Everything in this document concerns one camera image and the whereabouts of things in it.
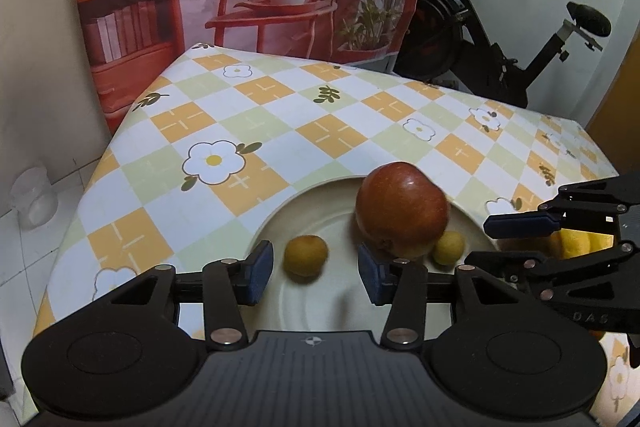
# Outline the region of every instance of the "plate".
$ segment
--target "plate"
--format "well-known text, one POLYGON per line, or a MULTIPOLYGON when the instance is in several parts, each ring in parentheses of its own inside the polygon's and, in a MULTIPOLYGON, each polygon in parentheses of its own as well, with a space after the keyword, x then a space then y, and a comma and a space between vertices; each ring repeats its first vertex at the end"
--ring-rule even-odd
MULTIPOLYGON (((256 330, 371 330, 376 341, 380 340, 391 306, 371 304, 358 274, 357 246, 362 236, 354 208, 363 179, 340 178, 308 188, 280 206, 258 230, 252 246, 263 239, 271 241, 274 266, 260 303, 254 308, 242 307, 250 336, 256 330), (313 280, 291 276, 282 268, 285 245, 305 234, 322 237, 329 247, 322 273, 313 280)), ((465 236, 465 255, 472 250, 495 250, 482 229, 453 203, 447 230, 465 236)), ((452 273, 426 257, 424 263, 429 271, 452 273)), ((437 337, 450 326, 449 308, 448 304, 427 306, 426 339, 437 337)))
POLYGON ((242 1, 234 7, 250 8, 265 16, 300 15, 331 6, 331 0, 306 0, 304 4, 270 4, 269 0, 242 1))

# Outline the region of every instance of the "tablecloth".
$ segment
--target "tablecloth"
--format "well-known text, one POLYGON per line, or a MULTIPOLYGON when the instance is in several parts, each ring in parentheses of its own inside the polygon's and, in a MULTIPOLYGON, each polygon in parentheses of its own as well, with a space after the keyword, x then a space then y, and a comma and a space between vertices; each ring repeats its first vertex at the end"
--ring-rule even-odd
MULTIPOLYGON (((36 332, 160 263, 242 257, 279 205, 388 162, 418 166, 478 224, 615 175, 574 121, 383 73, 197 44, 131 107, 59 250, 36 332)), ((185 307, 180 326, 202 335, 185 307)), ((612 424, 640 394, 624 335, 602 341, 612 424)))

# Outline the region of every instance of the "exercise bike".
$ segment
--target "exercise bike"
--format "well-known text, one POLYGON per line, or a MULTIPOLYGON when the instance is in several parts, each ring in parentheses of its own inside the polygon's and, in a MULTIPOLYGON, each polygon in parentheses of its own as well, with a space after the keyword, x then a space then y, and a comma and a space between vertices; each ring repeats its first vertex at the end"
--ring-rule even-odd
POLYGON ((595 8, 574 2, 566 7, 573 22, 564 20, 523 69, 516 58, 505 57, 496 42, 491 44, 471 0, 418 0, 394 71, 428 83, 450 70, 474 94, 527 107, 527 87, 556 55, 567 60, 563 47, 572 33, 592 51, 602 47, 591 35, 604 38, 611 33, 610 21, 595 8), (463 38, 463 27, 472 42, 463 38))

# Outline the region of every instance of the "book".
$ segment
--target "book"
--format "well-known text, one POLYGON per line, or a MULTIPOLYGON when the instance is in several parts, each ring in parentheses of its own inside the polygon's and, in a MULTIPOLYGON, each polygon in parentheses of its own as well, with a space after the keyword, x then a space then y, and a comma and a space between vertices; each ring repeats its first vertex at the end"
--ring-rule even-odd
POLYGON ((122 17, 122 10, 116 10, 113 14, 116 17, 116 31, 118 32, 120 55, 124 57, 127 54, 127 40, 124 36, 124 18, 122 17))
POLYGON ((109 44, 107 21, 104 17, 98 17, 95 21, 98 24, 98 31, 100 32, 100 42, 102 43, 104 61, 111 62, 113 60, 113 55, 111 54, 111 45, 109 44))
POLYGON ((136 34, 133 29, 133 15, 131 6, 125 6, 122 9, 122 19, 124 24, 124 35, 127 42, 127 54, 133 53, 138 49, 136 44, 136 34))
POLYGON ((105 64, 104 51, 102 50, 102 40, 100 39, 100 29, 96 19, 82 25, 82 34, 84 35, 84 47, 86 48, 87 57, 92 66, 105 64))
POLYGON ((149 15, 149 33, 151 34, 151 43, 158 44, 160 42, 160 37, 158 36, 158 14, 156 13, 156 3, 154 1, 147 1, 146 9, 149 15))
POLYGON ((142 43, 142 29, 140 28, 140 8, 137 4, 131 5, 131 18, 133 19, 133 33, 136 37, 136 48, 144 48, 142 43))
POLYGON ((151 29, 149 28, 149 10, 146 1, 138 3, 138 13, 140 14, 140 30, 142 31, 142 45, 148 48, 152 45, 151 29))
POLYGON ((118 42, 116 16, 113 13, 110 13, 104 18, 104 20, 107 23, 107 35, 109 36, 111 55, 113 55, 113 60, 117 60, 118 58, 122 58, 122 53, 120 52, 120 43, 118 42))

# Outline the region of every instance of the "apple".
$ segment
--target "apple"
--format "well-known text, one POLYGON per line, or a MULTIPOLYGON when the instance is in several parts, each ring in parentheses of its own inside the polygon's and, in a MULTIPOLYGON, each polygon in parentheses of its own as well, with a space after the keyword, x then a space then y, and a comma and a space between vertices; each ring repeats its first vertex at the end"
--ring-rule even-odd
POLYGON ((420 169, 394 162, 372 171, 356 197, 364 237, 394 257, 417 259, 433 248, 449 222, 449 201, 420 169))

